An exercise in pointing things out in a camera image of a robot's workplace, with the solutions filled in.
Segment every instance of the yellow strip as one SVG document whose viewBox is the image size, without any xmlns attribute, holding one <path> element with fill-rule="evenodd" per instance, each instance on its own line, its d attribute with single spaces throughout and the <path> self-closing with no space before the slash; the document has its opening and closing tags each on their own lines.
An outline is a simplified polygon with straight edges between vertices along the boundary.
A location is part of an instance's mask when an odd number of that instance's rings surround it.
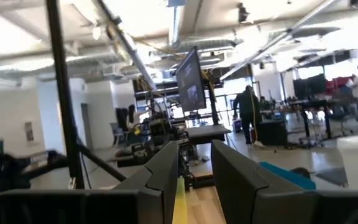
<svg viewBox="0 0 358 224">
<path fill-rule="evenodd" d="M 187 224 L 187 205 L 185 180 L 178 178 L 177 195 L 175 197 L 175 209 L 173 211 L 173 224 Z"/>
</svg>

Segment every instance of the black case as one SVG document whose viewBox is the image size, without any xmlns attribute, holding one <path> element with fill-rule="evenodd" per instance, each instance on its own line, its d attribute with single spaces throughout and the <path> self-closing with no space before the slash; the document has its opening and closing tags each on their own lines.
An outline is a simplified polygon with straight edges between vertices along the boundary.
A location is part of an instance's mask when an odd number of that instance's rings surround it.
<svg viewBox="0 0 358 224">
<path fill-rule="evenodd" d="M 285 122 L 264 121 L 258 125 L 258 138 L 265 146 L 286 146 L 288 133 Z"/>
</svg>

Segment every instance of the blue cloth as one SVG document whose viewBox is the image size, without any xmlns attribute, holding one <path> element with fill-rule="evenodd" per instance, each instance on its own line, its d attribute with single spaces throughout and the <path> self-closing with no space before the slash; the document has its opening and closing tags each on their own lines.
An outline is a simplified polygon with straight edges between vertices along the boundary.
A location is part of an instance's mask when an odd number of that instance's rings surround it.
<svg viewBox="0 0 358 224">
<path fill-rule="evenodd" d="M 268 162 L 260 162 L 259 163 L 263 168 L 269 170 L 270 172 L 284 178 L 285 180 L 293 183 L 293 184 L 296 184 L 300 187 L 302 187 L 303 189 L 306 189 L 306 190 L 316 190 L 316 184 L 307 179 L 307 178 L 304 178 L 298 174 L 295 174 L 293 172 L 290 172 L 288 170 L 285 170 L 285 169 L 281 169 L 275 165 L 272 165 Z"/>
</svg>

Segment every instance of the wall poster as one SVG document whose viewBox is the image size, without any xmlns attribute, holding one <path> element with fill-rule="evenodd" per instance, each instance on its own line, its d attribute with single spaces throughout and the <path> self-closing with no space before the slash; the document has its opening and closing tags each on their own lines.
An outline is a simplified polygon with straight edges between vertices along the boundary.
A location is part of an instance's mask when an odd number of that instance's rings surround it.
<svg viewBox="0 0 358 224">
<path fill-rule="evenodd" d="M 24 123 L 25 138 L 27 142 L 34 142 L 34 132 L 32 129 L 32 122 L 28 121 Z"/>
</svg>

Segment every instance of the jacket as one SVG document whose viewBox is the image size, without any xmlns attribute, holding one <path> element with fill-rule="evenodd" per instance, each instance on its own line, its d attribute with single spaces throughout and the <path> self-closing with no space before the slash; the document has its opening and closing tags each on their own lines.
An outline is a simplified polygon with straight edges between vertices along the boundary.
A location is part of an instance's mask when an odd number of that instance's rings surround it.
<svg viewBox="0 0 358 224">
<path fill-rule="evenodd" d="M 254 112 L 255 114 L 260 114 L 259 100 L 253 93 L 251 98 L 251 93 L 249 93 L 249 91 L 243 91 L 242 93 L 237 94 L 236 99 L 233 102 L 233 109 L 236 110 L 238 105 L 240 106 L 240 117 L 252 115 Z"/>
</svg>

